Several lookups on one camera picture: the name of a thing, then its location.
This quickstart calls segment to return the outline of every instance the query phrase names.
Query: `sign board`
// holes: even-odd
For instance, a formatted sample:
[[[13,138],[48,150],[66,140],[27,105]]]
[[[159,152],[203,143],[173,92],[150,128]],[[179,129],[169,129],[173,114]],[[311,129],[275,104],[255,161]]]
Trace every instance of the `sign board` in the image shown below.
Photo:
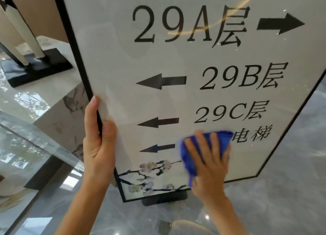
[[[324,0],[56,2],[123,201],[188,189],[196,129],[235,133],[227,182],[258,176],[325,74]]]

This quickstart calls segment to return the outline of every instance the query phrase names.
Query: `black arrow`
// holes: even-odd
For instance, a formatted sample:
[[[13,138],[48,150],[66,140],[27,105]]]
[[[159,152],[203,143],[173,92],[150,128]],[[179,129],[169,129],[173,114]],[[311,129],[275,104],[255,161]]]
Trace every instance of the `black arrow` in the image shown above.
[[[163,146],[158,146],[156,144],[154,146],[151,146],[151,147],[146,148],[146,149],[144,149],[142,151],[139,151],[139,152],[157,153],[157,151],[165,150],[165,149],[171,149],[171,148],[175,148],[175,144],[169,144],[169,145],[163,145]]]
[[[257,30],[279,30],[278,34],[282,34],[303,25],[302,21],[287,13],[285,18],[261,18]]]
[[[166,118],[166,119],[158,119],[158,117],[153,118],[151,120],[148,120],[146,122],[143,122],[141,124],[138,124],[140,126],[146,126],[146,127],[153,127],[158,128],[159,125],[166,125],[166,124],[178,124],[179,118]]]
[[[186,81],[186,76],[162,77],[158,74],[137,84],[162,90],[162,86],[185,85]]]

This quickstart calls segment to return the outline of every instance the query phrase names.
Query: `black sculpture base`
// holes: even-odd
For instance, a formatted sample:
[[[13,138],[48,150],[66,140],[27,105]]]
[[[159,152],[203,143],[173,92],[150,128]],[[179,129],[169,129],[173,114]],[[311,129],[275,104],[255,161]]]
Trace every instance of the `black sculpture base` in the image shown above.
[[[172,201],[181,201],[187,199],[187,192],[183,191],[172,191],[166,194],[161,194],[157,196],[149,196],[141,200],[144,206],[150,206],[154,204],[160,204]]]
[[[39,59],[33,53],[25,55],[30,63],[25,67],[16,64],[12,59],[1,61],[0,65],[10,86],[18,87],[72,68],[58,49],[45,50],[44,53],[46,56]]]

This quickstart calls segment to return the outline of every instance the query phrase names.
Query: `marble floor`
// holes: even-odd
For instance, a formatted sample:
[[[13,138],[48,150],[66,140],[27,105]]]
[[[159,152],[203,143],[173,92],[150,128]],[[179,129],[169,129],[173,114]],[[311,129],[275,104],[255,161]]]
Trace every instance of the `marble floor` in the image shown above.
[[[326,78],[260,176],[225,185],[226,194],[251,234],[326,234],[325,136]],[[11,234],[53,234],[78,191],[81,179],[78,172],[64,165]],[[182,220],[200,224],[212,233]],[[191,192],[185,201],[144,207],[141,201],[123,203],[118,189],[110,186],[91,234],[218,232]]]

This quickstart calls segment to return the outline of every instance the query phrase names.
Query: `blue cloth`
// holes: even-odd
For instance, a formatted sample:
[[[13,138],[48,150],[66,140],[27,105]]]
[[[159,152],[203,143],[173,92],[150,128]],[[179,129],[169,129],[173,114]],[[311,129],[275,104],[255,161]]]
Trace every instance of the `blue cloth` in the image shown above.
[[[231,132],[231,131],[218,131],[216,133],[218,135],[218,139],[219,139],[219,142],[220,142],[220,154],[221,154],[221,157],[222,157],[222,154],[224,153],[224,151],[228,147],[228,144],[230,143],[230,140],[232,139],[234,133]],[[212,144],[211,144],[209,136],[210,136],[210,133],[205,133],[204,134],[204,137],[205,137],[205,139],[206,139],[206,141],[208,143],[208,146],[211,149]],[[201,153],[201,151],[199,149],[199,145],[198,145],[198,143],[196,141],[195,136],[190,136],[190,137],[187,137],[187,138],[190,138],[192,140],[193,144],[195,145],[195,147],[197,149],[197,152],[199,153],[199,155],[202,158],[202,153]],[[190,177],[189,178],[189,186],[191,187],[192,178],[196,176],[196,166],[195,166],[195,163],[193,162],[193,160],[192,160],[192,158],[191,158],[191,156],[190,156],[190,154],[189,154],[189,152],[188,152],[188,150],[187,150],[187,148],[185,146],[185,140],[184,139],[182,140],[182,143],[181,143],[180,153],[181,153],[182,162],[184,163],[185,168],[189,173],[189,177]]]

